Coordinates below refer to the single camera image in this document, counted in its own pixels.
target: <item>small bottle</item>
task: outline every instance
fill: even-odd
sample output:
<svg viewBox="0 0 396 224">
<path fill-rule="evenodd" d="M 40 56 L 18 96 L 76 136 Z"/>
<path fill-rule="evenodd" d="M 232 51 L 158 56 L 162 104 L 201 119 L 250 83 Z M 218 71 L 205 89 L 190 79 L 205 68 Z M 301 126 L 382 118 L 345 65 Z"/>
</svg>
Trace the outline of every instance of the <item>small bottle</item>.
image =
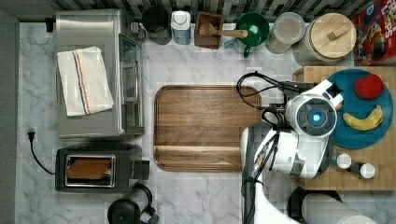
<svg viewBox="0 0 396 224">
<path fill-rule="evenodd" d="M 191 42 L 191 15 L 187 11 L 172 13 L 171 27 L 175 42 L 179 45 L 189 45 Z"/>
<path fill-rule="evenodd" d="M 365 179 L 373 178 L 375 175 L 375 167 L 371 163 L 353 161 L 347 154 L 334 152 L 332 154 L 332 164 Z"/>
</svg>

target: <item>cup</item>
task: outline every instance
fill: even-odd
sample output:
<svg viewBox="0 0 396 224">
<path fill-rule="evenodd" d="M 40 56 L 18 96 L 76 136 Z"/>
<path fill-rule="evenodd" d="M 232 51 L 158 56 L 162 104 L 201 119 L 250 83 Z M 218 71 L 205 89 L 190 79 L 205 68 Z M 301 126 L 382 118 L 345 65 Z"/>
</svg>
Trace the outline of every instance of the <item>cup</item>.
<svg viewBox="0 0 396 224">
<path fill-rule="evenodd" d="M 247 30 L 248 35 L 246 38 L 227 41 L 224 47 L 233 47 L 236 52 L 243 53 L 247 58 L 253 48 L 262 44 L 268 37 L 270 25 L 261 14 L 248 13 L 238 20 L 235 30 Z"/>
<path fill-rule="evenodd" d="M 142 23 L 155 43 L 166 45 L 172 40 L 171 17 L 164 8 L 149 7 L 143 13 Z"/>
<path fill-rule="evenodd" d="M 274 54 L 284 53 L 303 38 L 304 32 L 305 24 L 301 16 L 293 12 L 283 13 L 276 19 L 266 47 Z"/>
</svg>

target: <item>cereal box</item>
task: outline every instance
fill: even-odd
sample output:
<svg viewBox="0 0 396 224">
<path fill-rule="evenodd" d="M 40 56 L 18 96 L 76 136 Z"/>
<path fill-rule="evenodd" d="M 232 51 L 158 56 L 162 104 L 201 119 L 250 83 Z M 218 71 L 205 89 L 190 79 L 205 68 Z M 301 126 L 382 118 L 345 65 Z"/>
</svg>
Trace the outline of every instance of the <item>cereal box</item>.
<svg viewBox="0 0 396 224">
<path fill-rule="evenodd" d="M 376 0 L 353 22 L 355 65 L 396 63 L 396 0 Z"/>
</svg>

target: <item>backsplash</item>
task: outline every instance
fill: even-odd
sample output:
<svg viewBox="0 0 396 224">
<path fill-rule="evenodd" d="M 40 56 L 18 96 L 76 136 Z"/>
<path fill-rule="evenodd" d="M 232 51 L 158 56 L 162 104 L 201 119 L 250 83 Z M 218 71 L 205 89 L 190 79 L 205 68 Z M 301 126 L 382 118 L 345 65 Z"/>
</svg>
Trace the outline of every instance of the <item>backsplash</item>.
<svg viewBox="0 0 396 224">
<path fill-rule="evenodd" d="M 328 12 L 354 16 L 373 0 L 48 0 L 57 10 L 81 10 L 96 8 L 124 8 L 140 20 L 145 9 L 160 6 L 168 11 L 187 10 L 192 22 L 198 11 L 221 14 L 227 22 L 236 22 L 244 13 L 261 13 L 269 22 L 280 14 L 293 11 L 305 21 Z"/>
</svg>

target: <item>oven glass door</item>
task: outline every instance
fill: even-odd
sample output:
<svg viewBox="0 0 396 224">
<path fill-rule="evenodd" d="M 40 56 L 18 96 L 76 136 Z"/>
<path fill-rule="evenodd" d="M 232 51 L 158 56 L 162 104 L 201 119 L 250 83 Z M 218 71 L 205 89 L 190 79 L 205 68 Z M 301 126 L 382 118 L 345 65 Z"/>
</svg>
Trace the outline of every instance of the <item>oven glass door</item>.
<svg viewBox="0 0 396 224">
<path fill-rule="evenodd" d="M 142 126 L 140 62 L 140 46 L 128 37 L 120 35 L 120 81 L 124 129 Z"/>
</svg>

